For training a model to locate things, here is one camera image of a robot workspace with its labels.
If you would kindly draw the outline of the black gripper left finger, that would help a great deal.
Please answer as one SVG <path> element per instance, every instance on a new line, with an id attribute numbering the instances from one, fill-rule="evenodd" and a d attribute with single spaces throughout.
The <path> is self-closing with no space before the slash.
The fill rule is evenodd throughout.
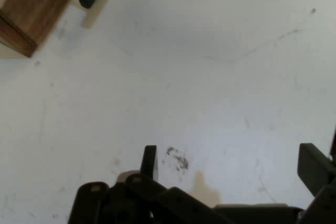
<path id="1" fill-rule="evenodd" d="M 225 223 L 226 219 L 177 187 L 156 181 L 157 147 L 144 148 L 140 171 L 109 187 L 82 185 L 68 223 Z"/>

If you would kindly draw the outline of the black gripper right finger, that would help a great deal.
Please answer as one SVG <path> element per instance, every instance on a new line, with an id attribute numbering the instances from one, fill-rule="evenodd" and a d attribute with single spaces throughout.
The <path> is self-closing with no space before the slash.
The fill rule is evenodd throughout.
<path id="1" fill-rule="evenodd" d="M 312 143 L 302 143 L 298 176 L 314 197 L 298 223 L 335 223 L 335 164 Z"/>

